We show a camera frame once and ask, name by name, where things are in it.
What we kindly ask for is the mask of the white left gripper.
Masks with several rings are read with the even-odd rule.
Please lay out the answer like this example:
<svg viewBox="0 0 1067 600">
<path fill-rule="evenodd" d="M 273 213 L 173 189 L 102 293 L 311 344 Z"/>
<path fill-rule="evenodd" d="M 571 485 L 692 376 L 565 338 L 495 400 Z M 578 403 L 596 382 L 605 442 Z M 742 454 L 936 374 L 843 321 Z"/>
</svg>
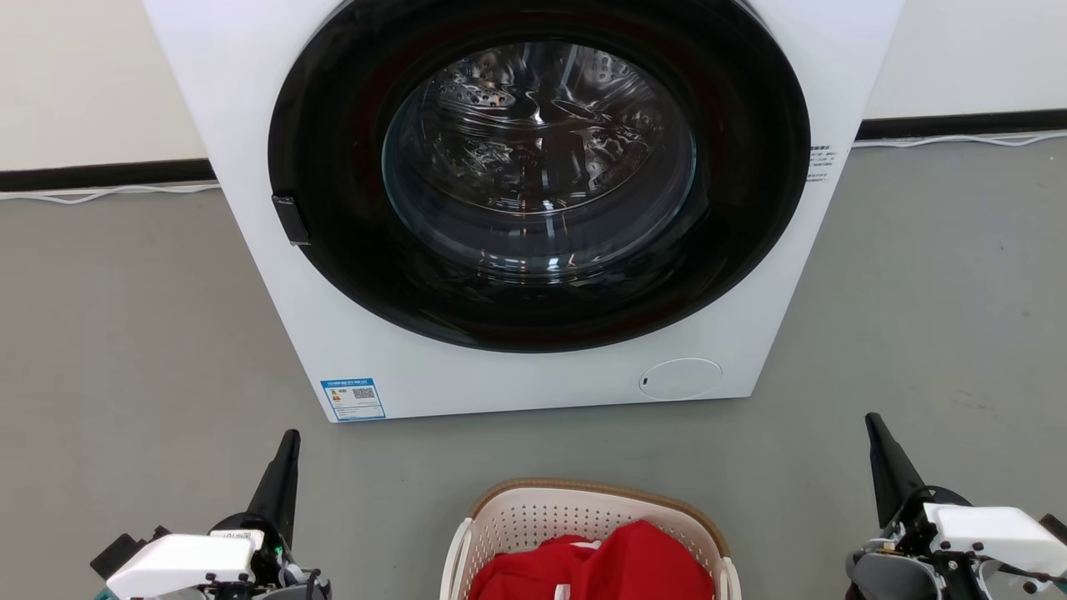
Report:
<svg viewBox="0 0 1067 600">
<path fill-rule="evenodd" d="M 286 547 L 293 546 L 301 445 L 298 430 L 283 433 L 246 508 L 270 523 Z M 106 586 L 118 599 L 206 599 L 213 588 L 255 583 L 252 559 L 262 540 L 262 532 L 165 535 L 138 550 Z"/>
</svg>

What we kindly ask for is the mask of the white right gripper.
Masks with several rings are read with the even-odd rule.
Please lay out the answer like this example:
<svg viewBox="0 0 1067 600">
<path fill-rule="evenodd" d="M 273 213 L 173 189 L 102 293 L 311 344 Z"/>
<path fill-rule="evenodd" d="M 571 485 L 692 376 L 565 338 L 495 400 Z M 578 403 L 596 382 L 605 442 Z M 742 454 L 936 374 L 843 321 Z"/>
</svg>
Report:
<svg viewBox="0 0 1067 600">
<path fill-rule="evenodd" d="M 864 422 L 878 524 L 886 528 L 904 502 L 925 487 L 925 481 L 880 414 L 869 412 Z M 924 516 L 936 528 L 931 550 L 973 552 L 1030 573 L 1064 577 L 1064 542 L 1016 507 L 976 508 L 927 502 Z"/>
</svg>

